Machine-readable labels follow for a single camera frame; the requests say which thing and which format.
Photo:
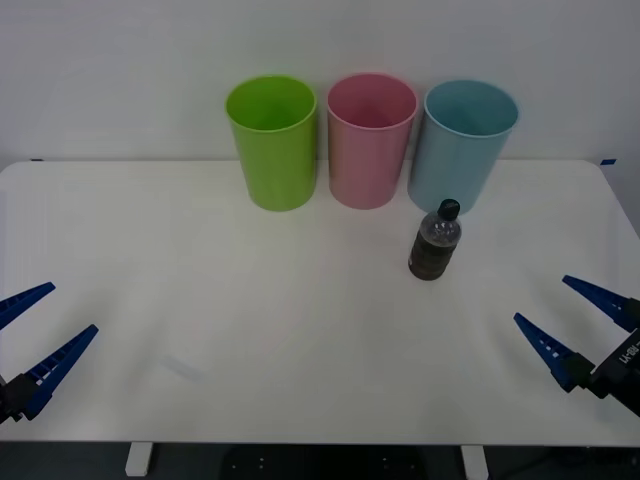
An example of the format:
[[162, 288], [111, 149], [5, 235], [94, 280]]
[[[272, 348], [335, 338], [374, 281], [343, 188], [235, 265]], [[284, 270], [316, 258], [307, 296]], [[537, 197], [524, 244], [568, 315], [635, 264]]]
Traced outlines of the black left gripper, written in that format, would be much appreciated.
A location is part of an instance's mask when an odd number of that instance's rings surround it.
[[[0, 329], [22, 315], [55, 290], [52, 282], [27, 289], [0, 301]], [[6, 383], [0, 376], [0, 423], [37, 417], [51, 400], [54, 391], [70, 372], [99, 332], [95, 325], [86, 329], [28, 371]]]

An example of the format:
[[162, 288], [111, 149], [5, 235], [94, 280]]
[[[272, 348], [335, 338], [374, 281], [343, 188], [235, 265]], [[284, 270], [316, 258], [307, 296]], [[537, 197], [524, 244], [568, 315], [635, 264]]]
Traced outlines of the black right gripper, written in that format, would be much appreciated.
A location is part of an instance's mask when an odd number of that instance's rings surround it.
[[583, 355], [548, 335], [520, 313], [514, 321], [544, 361], [558, 385], [567, 393], [580, 386], [600, 399], [612, 396], [639, 415], [639, 300], [565, 275], [562, 282], [606, 314], [616, 325], [632, 332], [591, 375], [595, 365]]

